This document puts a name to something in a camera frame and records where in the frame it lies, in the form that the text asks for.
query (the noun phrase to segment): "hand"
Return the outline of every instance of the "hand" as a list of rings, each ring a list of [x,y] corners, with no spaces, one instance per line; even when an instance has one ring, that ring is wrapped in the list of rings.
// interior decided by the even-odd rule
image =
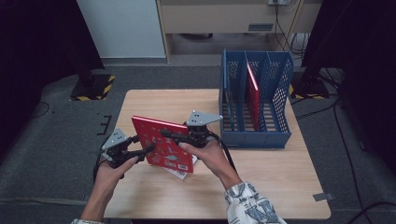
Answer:
[[[187,153],[197,156],[217,176],[225,189],[242,182],[239,175],[227,161],[217,140],[211,140],[203,148],[197,148],[187,143],[179,143]]]
[[[89,221],[103,220],[107,204],[113,197],[114,189],[119,183],[121,176],[131,169],[137,160],[138,157],[133,157],[116,169],[111,168],[108,161],[102,162],[96,174],[90,199],[81,214],[81,219]]]

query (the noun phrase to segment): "white wall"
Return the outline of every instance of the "white wall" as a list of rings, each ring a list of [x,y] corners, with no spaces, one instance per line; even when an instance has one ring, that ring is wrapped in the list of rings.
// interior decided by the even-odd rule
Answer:
[[[102,58],[165,58],[155,0],[78,0]]]

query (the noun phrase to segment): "red book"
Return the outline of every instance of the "red book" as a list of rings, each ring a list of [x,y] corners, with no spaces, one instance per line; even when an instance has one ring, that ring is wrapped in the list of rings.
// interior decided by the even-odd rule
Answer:
[[[132,123],[142,148],[155,143],[155,149],[146,155],[149,164],[192,174],[192,155],[177,146],[173,139],[163,137],[160,133],[160,130],[167,130],[188,135],[187,126],[139,116],[133,116]]]
[[[259,130],[259,97],[259,86],[257,85],[253,70],[247,63],[246,99],[247,107],[250,112],[251,119],[253,120],[253,127],[255,131]]]

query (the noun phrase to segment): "person's left hand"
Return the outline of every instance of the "person's left hand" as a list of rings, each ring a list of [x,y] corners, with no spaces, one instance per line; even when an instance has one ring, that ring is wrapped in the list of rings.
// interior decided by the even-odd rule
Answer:
[[[113,169],[108,161],[100,164],[92,194],[81,214],[81,219],[102,221],[107,204],[110,202],[120,178],[134,166],[137,160],[137,156],[133,157],[116,169]]]

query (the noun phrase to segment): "electrical outlet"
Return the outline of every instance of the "electrical outlet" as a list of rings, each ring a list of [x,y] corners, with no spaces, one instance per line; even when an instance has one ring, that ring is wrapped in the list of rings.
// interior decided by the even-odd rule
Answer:
[[[290,4],[290,0],[268,0],[269,6],[279,5],[286,6]]]

